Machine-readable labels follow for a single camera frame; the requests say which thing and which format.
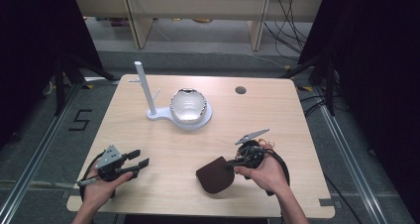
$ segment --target wooden table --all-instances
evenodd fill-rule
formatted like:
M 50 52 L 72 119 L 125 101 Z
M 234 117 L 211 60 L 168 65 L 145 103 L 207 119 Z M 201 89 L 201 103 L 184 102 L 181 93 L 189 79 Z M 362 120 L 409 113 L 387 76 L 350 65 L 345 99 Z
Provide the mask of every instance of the wooden table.
M 318 157 L 303 116 L 294 84 L 288 79 L 147 75 L 152 94 L 158 91 L 156 107 L 166 107 L 180 88 L 203 93 L 213 107 L 213 116 L 203 128 L 186 132 L 167 120 L 151 121 L 143 88 L 135 74 L 121 78 L 104 120 L 80 173 L 109 145 L 121 154 L 142 150 L 133 166 L 150 158 L 150 165 L 116 191 L 100 211 L 132 214 L 278 217 L 279 205 L 252 180 L 236 175 L 234 183 L 217 194 L 203 190 L 195 172 L 223 156 L 231 160 L 234 143 L 251 132 L 269 128 L 261 138 L 275 141 L 275 150 L 290 171 L 291 188 L 309 218 L 331 218 L 333 206 Z M 236 92 L 238 86 L 247 89 Z M 70 196 L 67 208 L 77 211 L 79 196 Z

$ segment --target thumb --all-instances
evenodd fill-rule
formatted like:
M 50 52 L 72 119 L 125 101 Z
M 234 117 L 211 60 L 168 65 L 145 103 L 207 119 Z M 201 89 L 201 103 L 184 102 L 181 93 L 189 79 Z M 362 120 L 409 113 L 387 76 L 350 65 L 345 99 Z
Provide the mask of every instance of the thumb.
M 243 175 L 251 177 L 251 173 L 253 172 L 252 168 L 246 168 L 246 167 L 234 167 L 234 171 Z
M 112 183 L 114 189 L 117 188 L 119 185 L 123 184 L 124 182 L 128 181 L 130 177 L 133 176 L 133 173 L 131 171 L 123 173 L 121 176 L 119 176 L 114 181 L 110 182 Z

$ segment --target finger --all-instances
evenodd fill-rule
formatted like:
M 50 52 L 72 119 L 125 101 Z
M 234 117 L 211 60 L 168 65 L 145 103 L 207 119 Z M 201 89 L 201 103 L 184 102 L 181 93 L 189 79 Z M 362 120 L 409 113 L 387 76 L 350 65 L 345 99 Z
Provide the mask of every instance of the finger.
M 264 139 L 259 139 L 259 144 L 260 146 L 265 145 L 266 141 Z
M 275 146 L 275 142 L 274 141 L 268 141 L 268 142 L 266 142 L 267 144 L 269 144 L 269 145 L 271 145 L 272 147 L 274 147 Z
M 265 144 L 265 145 L 261 145 L 262 148 L 264 149 L 272 149 L 272 145 L 271 144 Z
M 98 164 L 98 162 L 99 162 L 99 160 L 96 160 L 96 162 L 90 168 L 89 173 L 91 173 L 91 172 L 97 172 L 96 165 Z
M 117 188 L 119 185 L 123 184 L 124 182 L 128 181 L 133 176 L 133 173 L 131 171 L 123 173 L 121 176 L 119 176 L 114 181 L 110 182 L 112 183 L 112 186 Z
M 234 171 L 243 176 L 248 176 L 248 177 L 251 177 L 251 173 L 253 172 L 251 168 L 245 168 L 245 167 L 234 167 Z

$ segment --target white pole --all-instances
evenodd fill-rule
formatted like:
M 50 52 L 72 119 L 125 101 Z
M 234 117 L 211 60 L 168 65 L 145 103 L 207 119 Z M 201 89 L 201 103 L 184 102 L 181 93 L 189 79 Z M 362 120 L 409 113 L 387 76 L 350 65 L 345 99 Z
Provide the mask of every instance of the white pole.
M 148 100 L 151 113 L 152 115 L 156 115 L 157 110 L 155 108 L 154 100 L 152 99 L 152 96 L 151 96 L 151 90 L 149 89 L 148 81 L 146 80 L 146 75 L 145 75 L 145 71 L 143 70 L 142 63 L 140 61 L 135 61 L 134 65 L 136 66 L 137 73 L 139 74 L 140 85 L 145 91 L 146 99 Z

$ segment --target gray carpet floor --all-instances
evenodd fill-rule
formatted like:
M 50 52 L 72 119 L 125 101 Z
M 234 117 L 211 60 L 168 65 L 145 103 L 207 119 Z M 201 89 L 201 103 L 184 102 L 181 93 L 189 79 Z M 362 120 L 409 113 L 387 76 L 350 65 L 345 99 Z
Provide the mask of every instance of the gray carpet floor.
M 140 60 L 146 74 L 186 74 L 240 77 L 279 77 L 285 73 L 284 67 L 296 66 L 295 60 L 281 56 L 259 56 L 225 54 L 159 54 L 159 53 L 99 53 L 104 68 L 114 75 L 136 73 L 133 61 Z M 297 87 L 308 86 L 311 69 L 296 75 L 293 79 Z M 83 70 L 86 76 L 96 74 Z M 66 199 L 76 182 L 90 145 L 116 89 L 115 84 L 95 84 L 89 89 L 80 89 L 71 103 L 66 117 L 50 147 L 47 156 L 37 171 L 30 189 L 26 193 L 11 223 L 69 223 L 74 213 L 67 211 Z M 300 99 L 314 96 L 312 91 L 297 91 Z M 302 110 L 316 103 L 316 99 L 302 101 Z M 384 215 L 389 223 L 413 223 L 404 204 L 387 178 L 380 163 L 368 153 L 368 143 L 359 130 L 352 112 L 345 101 L 334 100 L 336 119 L 350 144 L 357 162 L 371 186 Z M 14 182 L 20 177 L 32 153 L 43 138 L 55 109 L 55 95 L 52 93 L 39 101 L 32 115 L 20 129 L 22 140 L 9 143 L 0 151 L 0 202 L 5 201 Z M 70 131 L 81 124 L 73 120 L 80 109 L 90 109 L 82 113 L 80 119 L 89 123 L 84 131 Z M 321 111 L 315 110 L 307 117 L 307 123 L 319 156 L 321 167 L 345 196 L 363 223 L 372 223 L 367 209 L 354 185 L 348 168 L 337 148 Z M 335 201 L 336 215 L 332 219 L 311 219 L 311 223 L 357 223 L 355 216 L 338 195 L 338 190 L 329 184 Z M 124 223 L 124 215 L 98 213 L 96 223 Z M 271 219 L 269 223 L 279 223 Z

